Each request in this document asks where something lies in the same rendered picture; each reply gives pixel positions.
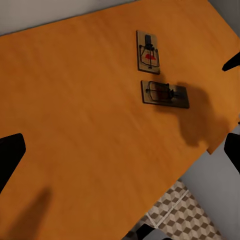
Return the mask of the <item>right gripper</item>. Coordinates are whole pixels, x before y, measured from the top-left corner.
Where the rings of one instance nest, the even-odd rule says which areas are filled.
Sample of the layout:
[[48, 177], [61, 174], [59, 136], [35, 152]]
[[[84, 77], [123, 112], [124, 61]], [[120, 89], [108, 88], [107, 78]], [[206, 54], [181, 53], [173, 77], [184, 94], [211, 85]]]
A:
[[224, 64], [222, 70], [225, 72], [238, 65], [240, 65], [240, 52], [231, 58], [226, 64]]

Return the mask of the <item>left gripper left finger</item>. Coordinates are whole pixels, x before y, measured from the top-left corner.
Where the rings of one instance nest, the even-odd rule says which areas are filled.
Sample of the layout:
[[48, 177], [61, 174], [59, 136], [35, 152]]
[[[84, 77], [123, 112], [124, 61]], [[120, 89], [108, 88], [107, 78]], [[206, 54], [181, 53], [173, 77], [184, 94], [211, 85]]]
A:
[[0, 138], [0, 193], [26, 152], [21, 133]]

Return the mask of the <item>mousetrap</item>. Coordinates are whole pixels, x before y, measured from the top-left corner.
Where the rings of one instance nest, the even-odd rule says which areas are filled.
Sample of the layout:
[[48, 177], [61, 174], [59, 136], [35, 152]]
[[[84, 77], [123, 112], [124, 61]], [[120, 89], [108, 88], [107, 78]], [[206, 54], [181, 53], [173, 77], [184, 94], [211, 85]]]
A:
[[190, 108], [186, 87], [142, 80], [141, 92], [144, 104]]
[[160, 75], [157, 35], [136, 31], [138, 71]]

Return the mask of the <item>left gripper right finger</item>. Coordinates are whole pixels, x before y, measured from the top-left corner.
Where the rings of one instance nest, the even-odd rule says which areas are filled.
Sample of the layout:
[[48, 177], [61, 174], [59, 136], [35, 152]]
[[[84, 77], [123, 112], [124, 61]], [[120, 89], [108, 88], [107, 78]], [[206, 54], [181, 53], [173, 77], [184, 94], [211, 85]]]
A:
[[228, 133], [225, 139], [224, 151], [240, 173], [240, 135]]

